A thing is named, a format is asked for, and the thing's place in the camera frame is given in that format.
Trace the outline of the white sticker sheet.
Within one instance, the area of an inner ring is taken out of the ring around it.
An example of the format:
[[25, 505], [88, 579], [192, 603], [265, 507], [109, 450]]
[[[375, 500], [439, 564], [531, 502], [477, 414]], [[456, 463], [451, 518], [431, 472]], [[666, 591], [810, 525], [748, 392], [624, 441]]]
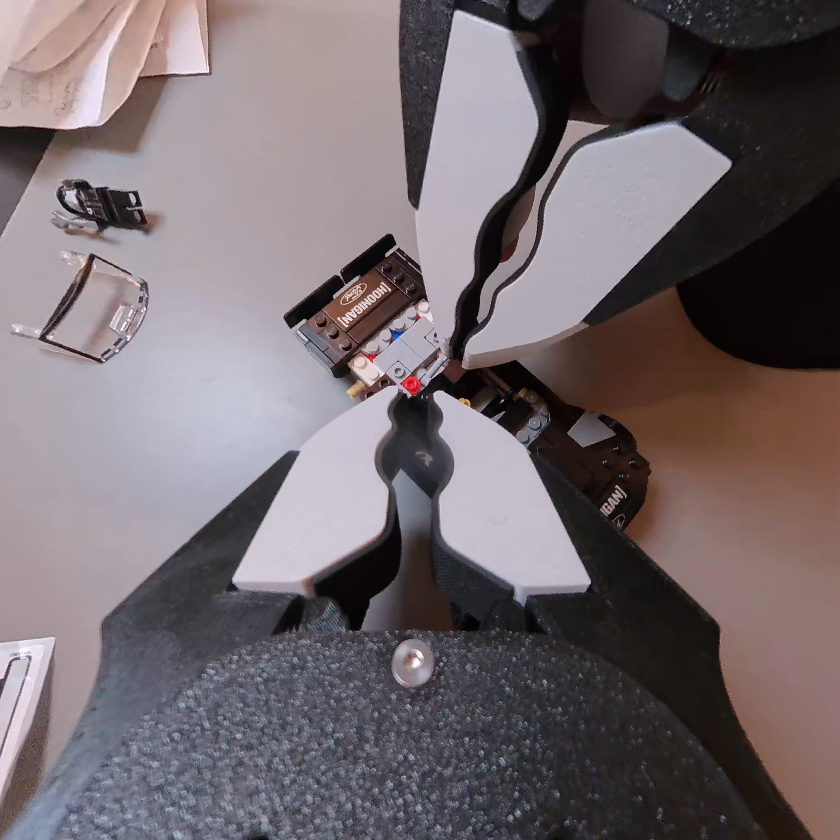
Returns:
[[34, 725], [56, 639], [1, 643], [1, 796]]

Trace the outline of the black mesh pad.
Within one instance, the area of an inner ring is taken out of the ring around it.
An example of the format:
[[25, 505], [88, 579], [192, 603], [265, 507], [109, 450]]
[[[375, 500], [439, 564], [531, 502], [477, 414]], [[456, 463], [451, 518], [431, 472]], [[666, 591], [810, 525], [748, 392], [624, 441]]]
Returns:
[[781, 369], [838, 369], [839, 181], [677, 291], [693, 326], [730, 356]]

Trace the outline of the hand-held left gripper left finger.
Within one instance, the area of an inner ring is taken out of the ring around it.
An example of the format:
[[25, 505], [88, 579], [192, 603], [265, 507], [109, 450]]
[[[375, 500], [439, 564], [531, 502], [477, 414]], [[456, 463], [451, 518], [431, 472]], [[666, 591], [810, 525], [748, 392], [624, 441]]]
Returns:
[[316, 583], [385, 533], [390, 486], [378, 455], [402, 393], [379, 393], [302, 446], [232, 578], [240, 591], [315, 595]]

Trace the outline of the small black lego piece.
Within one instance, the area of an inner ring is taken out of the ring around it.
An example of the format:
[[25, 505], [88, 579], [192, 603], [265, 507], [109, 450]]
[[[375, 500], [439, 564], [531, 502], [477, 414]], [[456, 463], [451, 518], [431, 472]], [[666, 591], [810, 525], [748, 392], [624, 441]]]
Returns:
[[99, 234], [108, 228], [145, 230], [149, 224], [136, 190], [65, 179], [56, 189], [56, 200], [60, 209], [53, 211], [50, 221], [60, 229]]

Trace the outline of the clear lego windshield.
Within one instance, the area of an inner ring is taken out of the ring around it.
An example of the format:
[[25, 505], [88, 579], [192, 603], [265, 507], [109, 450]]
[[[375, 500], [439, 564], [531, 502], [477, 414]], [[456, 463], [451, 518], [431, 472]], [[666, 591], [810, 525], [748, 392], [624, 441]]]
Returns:
[[149, 308], [149, 285], [98, 255], [64, 250], [60, 256], [75, 274], [46, 324], [14, 323], [10, 332], [36, 341], [42, 350], [104, 364], [140, 329]]

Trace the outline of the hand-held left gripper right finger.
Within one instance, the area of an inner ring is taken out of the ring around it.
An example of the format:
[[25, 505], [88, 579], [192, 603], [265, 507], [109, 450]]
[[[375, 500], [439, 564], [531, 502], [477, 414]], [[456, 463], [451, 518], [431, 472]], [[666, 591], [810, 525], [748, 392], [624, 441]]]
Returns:
[[529, 453], [507, 430], [436, 392], [438, 435], [454, 466], [437, 500], [444, 547], [512, 588], [514, 599], [591, 585]]

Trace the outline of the black lego car model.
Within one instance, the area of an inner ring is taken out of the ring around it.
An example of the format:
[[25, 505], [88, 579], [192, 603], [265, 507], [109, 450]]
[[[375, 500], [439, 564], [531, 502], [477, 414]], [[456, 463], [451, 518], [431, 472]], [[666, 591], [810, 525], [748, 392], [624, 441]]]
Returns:
[[571, 405], [518, 362], [466, 370], [434, 326], [421, 268], [379, 239], [285, 315], [287, 326], [362, 402], [395, 385], [409, 397], [443, 392], [506, 429], [625, 529], [651, 474], [632, 433], [603, 413]]

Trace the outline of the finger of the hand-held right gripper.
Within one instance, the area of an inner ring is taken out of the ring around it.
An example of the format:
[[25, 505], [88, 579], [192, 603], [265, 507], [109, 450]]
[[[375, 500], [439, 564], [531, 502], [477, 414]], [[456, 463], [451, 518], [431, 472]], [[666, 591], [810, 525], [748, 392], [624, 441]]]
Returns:
[[731, 159], [680, 122], [577, 144], [539, 207], [526, 262], [492, 299], [463, 365], [514, 361], [585, 328], [585, 318], [728, 172]]
[[438, 337], [462, 353], [513, 207], [552, 158], [552, 52], [455, 11], [416, 238]]

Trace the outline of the white paper bags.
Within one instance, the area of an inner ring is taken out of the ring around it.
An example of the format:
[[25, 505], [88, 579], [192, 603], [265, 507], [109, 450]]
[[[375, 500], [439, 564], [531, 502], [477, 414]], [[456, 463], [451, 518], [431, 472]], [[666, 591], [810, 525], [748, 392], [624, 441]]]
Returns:
[[97, 127], [142, 77], [209, 72], [205, 1], [2, 1], [1, 125]]

